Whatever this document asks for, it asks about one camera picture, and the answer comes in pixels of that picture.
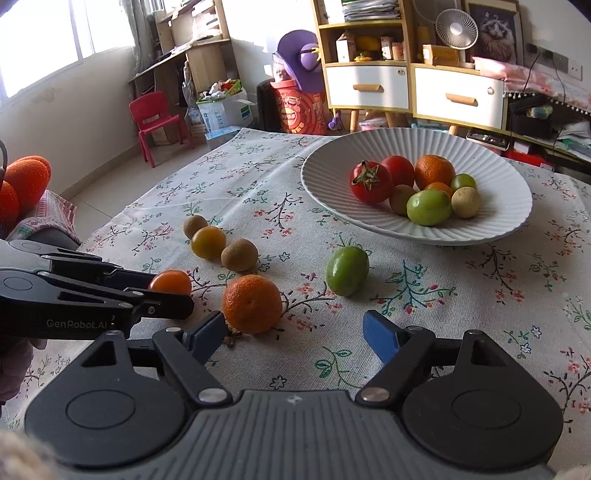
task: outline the tiled floor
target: tiled floor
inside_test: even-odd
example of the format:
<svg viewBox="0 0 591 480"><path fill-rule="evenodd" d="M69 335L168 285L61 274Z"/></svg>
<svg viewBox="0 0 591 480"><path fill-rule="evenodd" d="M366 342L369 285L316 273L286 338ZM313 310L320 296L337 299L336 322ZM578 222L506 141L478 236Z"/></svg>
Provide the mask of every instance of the tiled floor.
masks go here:
<svg viewBox="0 0 591 480"><path fill-rule="evenodd" d="M151 151L156 168L150 168L141 156L132 158L71 200L77 206L75 225L80 240L88 239L160 180L205 155L209 149L206 145L196 145L191 150L186 145L175 144Z"/></svg>

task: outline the red plastic chair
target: red plastic chair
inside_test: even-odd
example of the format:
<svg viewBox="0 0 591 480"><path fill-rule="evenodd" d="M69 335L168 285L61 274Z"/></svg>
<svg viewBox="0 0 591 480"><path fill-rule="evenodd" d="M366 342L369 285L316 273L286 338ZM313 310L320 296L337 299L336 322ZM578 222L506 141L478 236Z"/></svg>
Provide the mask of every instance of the red plastic chair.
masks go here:
<svg viewBox="0 0 591 480"><path fill-rule="evenodd" d="M145 136L152 133L153 131L162 128L164 125L178 123L178 137L181 144L183 143L183 136L187 138L191 148L195 148L193 139L189 134L189 129L184 120L179 115L170 115L168 111L168 100L164 92L156 90L152 93L142 95L138 99L134 100L129 104L129 110L135 123L138 124L139 128L139 145L144 153L144 160L150 162L152 168L154 165L154 159L148 148ZM148 118L152 118L158 115L156 120L150 120L146 122Z"/></svg>

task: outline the fluted white plate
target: fluted white plate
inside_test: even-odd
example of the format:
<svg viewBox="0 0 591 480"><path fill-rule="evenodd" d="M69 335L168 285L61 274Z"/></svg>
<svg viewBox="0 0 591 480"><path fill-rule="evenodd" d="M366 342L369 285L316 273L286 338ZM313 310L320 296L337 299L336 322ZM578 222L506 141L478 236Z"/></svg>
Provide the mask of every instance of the fluted white plate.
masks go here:
<svg viewBox="0 0 591 480"><path fill-rule="evenodd" d="M452 215L437 226L421 226L396 215L388 202L360 202L349 188L349 172L362 160L380 162L402 155L413 164L426 154L445 157L457 173L478 184L482 207L475 217ZM531 213L530 188L507 161L464 138L431 130L382 128L339 137L322 145L304 162L301 182L310 196L347 222L396 238L431 245L473 245L513 233Z"/></svg>

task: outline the drawer handle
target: drawer handle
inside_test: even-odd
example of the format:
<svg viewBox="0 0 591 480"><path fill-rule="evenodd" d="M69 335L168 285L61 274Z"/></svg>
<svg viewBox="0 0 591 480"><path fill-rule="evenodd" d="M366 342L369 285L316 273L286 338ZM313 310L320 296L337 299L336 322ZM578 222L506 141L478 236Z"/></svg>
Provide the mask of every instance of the drawer handle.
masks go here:
<svg viewBox="0 0 591 480"><path fill-rule="evenodd" d="M478 100L474 97L464 97L463 95L454 95L453 93L446 93L445 98L453 103L461 103L462 105L478 106Z"/></svg>
<svg viewBox="0 0 591 480"><path fill-rule="evenodd" d="M354 83L353 90L357 90L358 92L378 92L383 93L384 87L381 85L376 85L373 83Z"/></svg>

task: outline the baseboard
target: baseboard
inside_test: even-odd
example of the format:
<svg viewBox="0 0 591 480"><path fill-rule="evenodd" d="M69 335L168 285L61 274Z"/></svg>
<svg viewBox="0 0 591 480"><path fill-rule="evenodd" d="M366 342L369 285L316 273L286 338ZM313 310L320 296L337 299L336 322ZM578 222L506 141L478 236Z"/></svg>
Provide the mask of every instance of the baseboard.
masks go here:
<svg viewBox="0 0 591 480"><path fill-rule="evenodd" d="M128 148L124 152L121 152L115 158L112 158L107 163L101 165L96 170L90 172L87 176L82 178L81 180L77 181L74 185L67 188L59 195L66 200L72 200L76 195L78 195L82 190L87 189L90 185L96 182L99 178L103 177L111 170L114 170L122 163L131 160L134 157L137 157L142 153L139 144L135 144L133 147Z"/></svg>

